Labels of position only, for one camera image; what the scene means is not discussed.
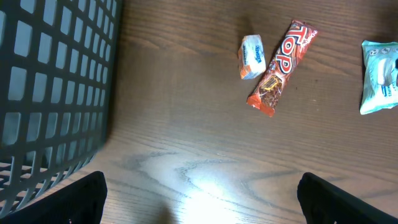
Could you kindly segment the small orange white candy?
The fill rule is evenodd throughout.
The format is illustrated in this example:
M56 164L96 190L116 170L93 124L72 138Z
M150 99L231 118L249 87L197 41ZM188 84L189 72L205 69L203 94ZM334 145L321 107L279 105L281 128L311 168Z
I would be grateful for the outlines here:
M241 79L254 79L266 71L266 60L261 36L246 35L238 50Z

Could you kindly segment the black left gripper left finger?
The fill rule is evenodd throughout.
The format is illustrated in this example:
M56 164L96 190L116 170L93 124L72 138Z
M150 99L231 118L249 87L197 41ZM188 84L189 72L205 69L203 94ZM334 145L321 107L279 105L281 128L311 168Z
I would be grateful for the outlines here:
M96 171L2 218L1 224L100 223L107 192L104 174Z

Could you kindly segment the orange Top chocolate bar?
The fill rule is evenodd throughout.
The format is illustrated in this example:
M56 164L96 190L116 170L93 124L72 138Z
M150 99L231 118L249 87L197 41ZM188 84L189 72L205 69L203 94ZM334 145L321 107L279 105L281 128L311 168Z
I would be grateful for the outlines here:
M286 84L317 35L314 26L293 20L247 104L273 116Z

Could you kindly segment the mint green snack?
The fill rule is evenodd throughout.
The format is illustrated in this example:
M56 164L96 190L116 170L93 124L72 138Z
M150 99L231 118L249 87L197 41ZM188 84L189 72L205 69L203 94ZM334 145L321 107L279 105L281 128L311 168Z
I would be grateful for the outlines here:
M397 106L397 42L363 41L365 66L360 114Z

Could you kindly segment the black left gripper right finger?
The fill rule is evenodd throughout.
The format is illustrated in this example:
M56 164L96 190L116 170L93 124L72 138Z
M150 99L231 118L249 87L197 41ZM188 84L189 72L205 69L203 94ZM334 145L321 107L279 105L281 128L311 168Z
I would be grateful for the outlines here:
M297 198L308 224L397 223L396 217L310 172L298 183Z

